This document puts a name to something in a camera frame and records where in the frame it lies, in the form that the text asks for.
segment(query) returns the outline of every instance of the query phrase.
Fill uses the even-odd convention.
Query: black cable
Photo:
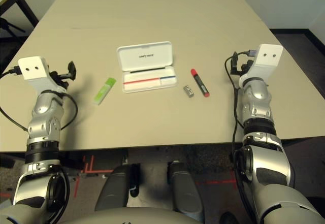
[[[73,116],[73,118],[65,126],[63,126],[61,128],[61,130],[65,129],[67,126],[69,126],[76,119],[76,117],[78,115],[78,105],[77,105],[77,102],[75,101],[75,99],[71,95],[69,95],[67,93],[62,93],[62,94],[63,94],[64,97],[68,97],[72,101],[72,103],[75,105],[75,115]]]
[[[7,71],[3,74],[1,74],[0,79],[3,78],[5,75],[10,74],[10,71]],[[8,119],[10,122],[12,122],[13,124],[15,124],[16,126],[20,127],[21,129],[23,129],[24,131],[27,132],[27,128],[25,128],[23,125],[19,124],[18,122],[16,122],[14,119],[12,119],[1,107],[0,107],[0,112],[2,113],[3,116],[5,116],[6,119]]]
[[[292,176],[291,174],[291,178],[293,177],[293,180],[292,180],[292,188],[295,188],[295,185],[296,185],[296,171],[293,167],[293,165],[289,162],[290,166],[291,166],[291,169],[292,169],[292,172],[294,174],[294,176]]]
[[[67,97],[67,98],[69,98],[71,101],[72,101],[72,103],[75,105],[75,108],[76,108],[76,111],[75,111],[75,115],[72,117],[72,119],[66,124],[66,125],[64,125],[62,128],[61,128],[61,130],[63,130],[63,129],[65,129],[67,126],[69,126],[75,119],[76,119],[76,117],[77,117],[77,115],[78,115],[78,104],[77,104],[77,102],[75,101],[75,99],[71,96],[71,95],[69,95],[69,94],[67,94],[67,93],[59,93],[59,92],[55,92],[55,91],[52,91],[52,90],[45,90],[45,91],[43,91],[42,93],[53,93],[53,94],[55,94],[55,95],[60,95],[60,96],[62,96],[62,97]]]
[[[63,167],[61,166],[60,167],[60,170],[63,174],[63,178],[64,178],[64,181],[65,181],[65,184],[66,184],[66,200],[64,202],[64,205],[62,206],[62,208],[57,212],[57,213],[54,213],[46,222],[46,224],[56,224],[60,218],[62,217],[67,205],[68,205],[68,202],[69,202],[69,197],[70,197],[70,182],[69,182],[69,178],[65,172],[65,170],[63,169]]]
[[[246,54],[247,55],[247,52],[240,52],[238,53],[238,55],[241,55],[241,54]],[[255,218],[255,214],[254,214],[254,210],[248,200],[248,197],[247,197],[247,194],[245,192],[245,189],[244,189],[244,184],[243,184],[243,181],[241,180],[241,176],[240,176],[240,173],[238,172],[238,169],[237,169],[237,154],[238,154],[238,151],[235,149],[235,137],[236,137],[236,132],[237,132],[237,127],[238,127],[238,124],[243,128],[243,125],[239,122],[238,120],[238,116],[237,116],[237,105],[238,105],[238,91],[240,90],[240,88],[237,88],[234,84],[234,81],[233,79],[231,78],[230,76],[230,73],[228,71],[228,68],[227,68],[227,62],[233,58],[233,56],[231,57],[228,57],[225,62],[224,62],[224,68],[225,68],[225,71],[227,72],[227,75],[229,77],[229,80],[233,86],[233,89],[234,89],[234,118],[235,118],[235,127],[234,127],[234,132],[233,132],[233,138],[232,138],[232,157],[233,157],[233,161],[234,161],[234,172],[235,172],[235,178],[236,178],[236,184],[237,184],[237,188],[238,188],[238,192],[239,192],[239,195],[240,195],[240,198],[243,202],[243,205],[245,207],[245,210],[247,212],[247,214],[249,215],[251,221],[253,223],[256,223],[256,218]]]
[[[19,66],[16,66],[14,67],[13,69],[1,74],[0,76],[0,79],[3,78],[5,75],[8,75],[8,74],[12,74],[12,73],[16,73],[18,75],[21,74],[21,71],[20,71],[20,68]],[[65,129],[67,126],[69,126],[77,117],[77,114],[78,114],[78,105],[77,105],[77,102],[75,101],[75,99],[67,94],[67,93],[59,93],[59,92],[55,92],[55,91],[52,91],[52,90],[46,90],[46,91],[43,91],[42,93],[53,93],[53,94],[56,94],[56,95],[60,95],[62,97],[68,97],[72,103],[75,105],[75,108],[76,108],[76,111],[75,111],[75,115],[73,116],[73,118],[65,125],[61,128],[61,130]],[[16,126],[20,127],[21,129],[23,129],[24,131],[28,132],[28,129],[26,127],[24,127],[23,125],[19,124],[18,122],[16,122],[14,119],[12,119],[1,107],[0,107],[0,112],[9,120],[11,121],[13,124],[15,124]]]

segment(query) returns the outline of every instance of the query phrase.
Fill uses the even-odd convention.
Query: green highlighter
[[[96,105],[100,105],[105,96],[108,94],[108,92],[111,90],[113,85],[115,84],[116,79],[109,78],[106,80],[104,86],[98,91],[97,95],[95,96],[93,102]]]

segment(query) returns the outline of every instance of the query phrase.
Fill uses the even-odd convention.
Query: blue stripe
[[[166,77],[161,77],[160,79],[164,79],[164,78],[176,78],[176,76],[175,75],[173,75],[173,76],[166,76]]]

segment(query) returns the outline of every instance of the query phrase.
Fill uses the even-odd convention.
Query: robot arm
[[[281,140],[277,137],[270,108],[267,79],[278,65],[282,46],[262,44],[253,62],[232,74],[241,77],[243,89],[243,146],[234,153],[239,181],[246,181],[252,195],[257,223],[325,223],[310,202],[289,187],[291,171]]]
[[[38,97],[27,128],[25,164],[13,206],[2,210],[1,223],[56,223],[69,199],[69,180],[58,159],[63,97],[68,87],[62,79],[74,80],[76,70],[72,62],[68,74],[50,73],[45,60],[37,56],[18,63]]]

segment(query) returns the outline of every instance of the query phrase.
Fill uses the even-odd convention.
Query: table
[[[178,85],[123,93],[116,49],[160,41],[173,44]],[[40,55],[51,71],[65,73],[74,61],[77,79],[68,92],[78,102],[79,115],[62,131],[61,150],[224,143],[231,141],[234,127],[233,89],[224,60],[261,43],[279,44],[244,0],[56,0],[12,65]],[[191,68],[209,89],[209,98],[199,91]],[[92,100],[108,77],[117,82],[96,106]],[[186,84],[194,89],[191,99],[183,91]],[[22,76],[7,76],[1,91],[1,106],[28,125],[34,89]],[[285,50],[269,91],[281,139],[324,135],[325,101]],[[64,106],[67,121],[74,111],[68,101]],[[24,151],[26,133],[3,117],[0,123],[0,151]],[[239,129],[236,141],[242,136]]]
[[[0,0],[0,15],[4,14],[6,10],[8,10],[15,3],[17,3],[19,8],[23,11],[31,24],[35,27],[39,20],[25,0]]]

